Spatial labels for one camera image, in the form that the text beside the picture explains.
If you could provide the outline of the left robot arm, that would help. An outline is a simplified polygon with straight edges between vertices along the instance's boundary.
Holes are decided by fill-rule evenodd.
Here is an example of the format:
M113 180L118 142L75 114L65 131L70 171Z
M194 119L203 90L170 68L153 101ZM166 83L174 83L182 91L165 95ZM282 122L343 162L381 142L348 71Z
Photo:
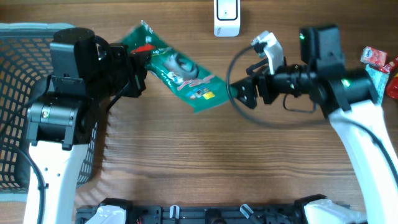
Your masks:
M93 173L102 103L142 94L150 53L72 27L54 34L50 56L53 72L27 110L32 167L25 223L71 222L75 192Z

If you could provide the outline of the red sauce sachet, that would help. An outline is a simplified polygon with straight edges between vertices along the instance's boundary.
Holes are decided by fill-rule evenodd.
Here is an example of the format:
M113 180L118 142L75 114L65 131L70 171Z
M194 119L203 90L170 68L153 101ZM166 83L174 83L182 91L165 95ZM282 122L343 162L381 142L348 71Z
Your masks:
M391 73L397 68L397 63L398 63L398 57L386 63L384 66L380 67L379 71L386 74Z

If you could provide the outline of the white wipes packet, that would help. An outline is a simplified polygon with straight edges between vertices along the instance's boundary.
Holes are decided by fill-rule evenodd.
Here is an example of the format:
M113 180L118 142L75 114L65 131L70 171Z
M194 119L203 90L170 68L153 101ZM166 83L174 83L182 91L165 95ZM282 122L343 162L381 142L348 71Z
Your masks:
M379 70L372 68L370 65L366 65L365 69L368 72L369 76L371 77L374 86L376 88L378 95L377 104L381 105L384 98L386 85L389 80L389 74L380 72Z

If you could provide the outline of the red sauce bottle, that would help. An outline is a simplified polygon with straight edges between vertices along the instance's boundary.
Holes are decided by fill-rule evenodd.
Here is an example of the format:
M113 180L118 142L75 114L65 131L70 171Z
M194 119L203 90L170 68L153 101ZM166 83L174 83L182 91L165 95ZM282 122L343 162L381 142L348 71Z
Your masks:
M386 95L392 99L398 99L398 73L394 75L392 80L386 86Z

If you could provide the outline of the red Kleenex tissue pack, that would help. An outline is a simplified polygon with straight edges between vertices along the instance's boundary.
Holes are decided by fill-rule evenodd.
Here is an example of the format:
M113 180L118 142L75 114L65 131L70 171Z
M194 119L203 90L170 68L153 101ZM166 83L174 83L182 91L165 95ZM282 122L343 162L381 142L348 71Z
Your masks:
M386 59L386 52L367 46L363 49L360 61L374 67L382 67L385 65Z

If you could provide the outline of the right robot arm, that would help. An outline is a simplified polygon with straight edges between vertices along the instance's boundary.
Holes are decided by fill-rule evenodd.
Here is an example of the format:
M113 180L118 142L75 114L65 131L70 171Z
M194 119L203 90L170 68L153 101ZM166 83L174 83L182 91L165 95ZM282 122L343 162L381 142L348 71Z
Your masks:
M267 105L279 95L307 94L343 143L364 199L365 212L333 203L324 195L311 195L293 204L293 223L396 223L397 155L389 139L384 112L368 72L348 70L336 25L299 30L300 65L288 65L279 41L265 31L250 49L261 58L246 70L247 77L226 83L237 90L229 100L255 108L257 97Z

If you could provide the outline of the green 3M gloves package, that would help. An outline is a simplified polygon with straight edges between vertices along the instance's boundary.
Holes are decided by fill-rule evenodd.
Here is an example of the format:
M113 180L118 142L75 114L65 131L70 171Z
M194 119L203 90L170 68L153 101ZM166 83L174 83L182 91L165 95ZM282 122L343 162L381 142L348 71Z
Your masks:
M166 43L144 21L129 30L121 42L128 46L131 54L149 52L145 69L162 80L194 112L217 107L229 100L224 80Z

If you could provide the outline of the grey black shopping basket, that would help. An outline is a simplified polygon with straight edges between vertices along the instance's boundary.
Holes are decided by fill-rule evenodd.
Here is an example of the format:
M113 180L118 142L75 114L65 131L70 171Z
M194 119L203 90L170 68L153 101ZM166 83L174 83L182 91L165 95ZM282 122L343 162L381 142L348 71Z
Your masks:
M50 43L54 33L68 29L67 23L1 24L1 201L25 201L30 166L17 150L27 151L29 141L26 112L6 121L34 95L32 88L53 71Z

